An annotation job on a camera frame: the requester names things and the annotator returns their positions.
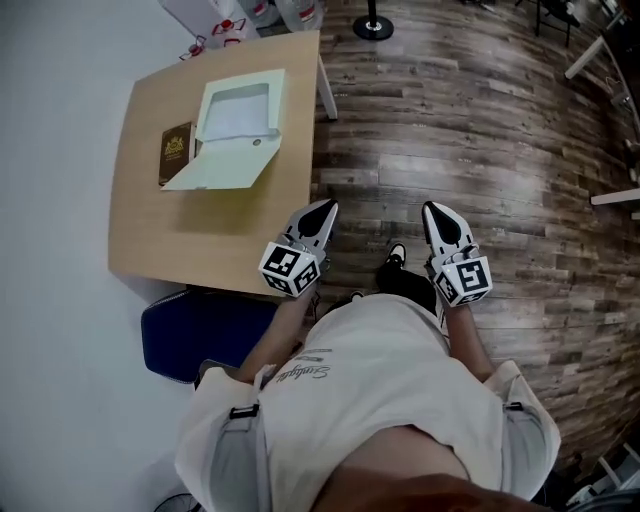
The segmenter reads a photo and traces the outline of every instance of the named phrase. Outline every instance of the open box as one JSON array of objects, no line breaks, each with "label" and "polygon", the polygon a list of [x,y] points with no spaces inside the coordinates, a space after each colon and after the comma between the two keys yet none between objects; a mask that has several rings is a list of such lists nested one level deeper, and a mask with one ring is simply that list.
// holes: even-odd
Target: open box
[{"label": "open box", "polygon": [[285,70],[251,73],[205,86],[198,155],[162,190],[248,188],[280,149]]}]

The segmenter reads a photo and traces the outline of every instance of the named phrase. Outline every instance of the white bottle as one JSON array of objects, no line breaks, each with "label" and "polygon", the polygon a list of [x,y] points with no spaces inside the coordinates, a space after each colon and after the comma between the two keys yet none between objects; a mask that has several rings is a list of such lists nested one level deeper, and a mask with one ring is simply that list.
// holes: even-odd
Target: white bottle
[{"label": "white bottle", "polygon": [[280,13],[269,0],[238,0],[256,28],[270,27],[280,19]]},{"label": "white bottle", "polygon": [[291,32],[318,30],[324,18],[319,0],[275,0],[284,24]]}]

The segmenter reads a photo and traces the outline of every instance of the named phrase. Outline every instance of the blue chair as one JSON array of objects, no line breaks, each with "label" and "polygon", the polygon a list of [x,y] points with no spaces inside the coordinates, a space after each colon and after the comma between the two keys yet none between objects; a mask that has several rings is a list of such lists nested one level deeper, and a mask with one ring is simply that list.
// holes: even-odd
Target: blue chair
[{"label": "blue chair", "polygon": [[198,382],[207,360],[238,368],[276,309],[272,302],[200,288],[169,295],[142,313],[145,364],[185,384]]}]

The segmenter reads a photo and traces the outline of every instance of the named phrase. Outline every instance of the stanchion base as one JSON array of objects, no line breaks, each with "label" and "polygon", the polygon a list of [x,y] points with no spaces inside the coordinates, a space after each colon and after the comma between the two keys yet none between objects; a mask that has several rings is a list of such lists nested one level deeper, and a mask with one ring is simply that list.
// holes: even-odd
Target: stanchion base
[{"label": "stanchion base", "polygon": [[378,23],[372,27],[369,16],[363,16],[353,22],[353,31],[358,37],[369,41],[384,41],[393,35],[393,23],[384,16],[378,16]]}]

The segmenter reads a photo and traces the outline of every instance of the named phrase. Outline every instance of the forearm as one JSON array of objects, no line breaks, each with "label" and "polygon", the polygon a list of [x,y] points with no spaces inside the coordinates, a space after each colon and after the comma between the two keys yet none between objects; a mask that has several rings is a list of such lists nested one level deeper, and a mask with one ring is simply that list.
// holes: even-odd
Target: forearm
[{"label": "forearm", "polygon": [[446,321],[451,357],[484,382],[493,374],[495,367],[482,346],[471,309],[469,306],[447,308]]},{"label": "forearm", "polygon": [[252,383],[264,365],[275,364],[280,368],[287,362],[315,289],[313,284],[297,299],[286,298],[278,306],[262,338],[233,375],[236,380]]}]

